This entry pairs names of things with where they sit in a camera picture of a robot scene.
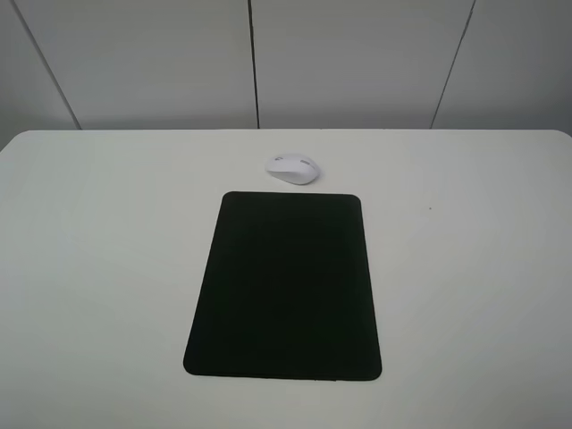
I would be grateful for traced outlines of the white computer mouse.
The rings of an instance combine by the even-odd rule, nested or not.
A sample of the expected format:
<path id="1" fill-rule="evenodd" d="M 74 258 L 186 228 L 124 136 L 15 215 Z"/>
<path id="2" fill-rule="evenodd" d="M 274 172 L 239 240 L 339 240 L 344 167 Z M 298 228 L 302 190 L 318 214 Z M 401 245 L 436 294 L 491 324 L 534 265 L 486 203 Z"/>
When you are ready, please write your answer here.
<path id="1" fill-rule="evenodd" d="M 266 162 L 265 170 L 274 178 L 294 185 L 307 185 L 321 175 L 312 159 L 299 154 L 273 156 Z"/>

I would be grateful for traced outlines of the black mouse pad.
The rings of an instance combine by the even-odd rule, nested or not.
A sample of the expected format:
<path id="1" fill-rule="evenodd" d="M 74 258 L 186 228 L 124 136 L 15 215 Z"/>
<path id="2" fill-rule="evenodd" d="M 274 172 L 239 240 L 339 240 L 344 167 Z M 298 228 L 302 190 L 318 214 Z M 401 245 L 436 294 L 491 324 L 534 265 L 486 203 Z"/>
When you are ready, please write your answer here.
<path id="1" fill-rule="evenodd" d="M 377 379 L 383 364 L 359 198 L 226 193 L 183 366 L 200 376 Z"/>

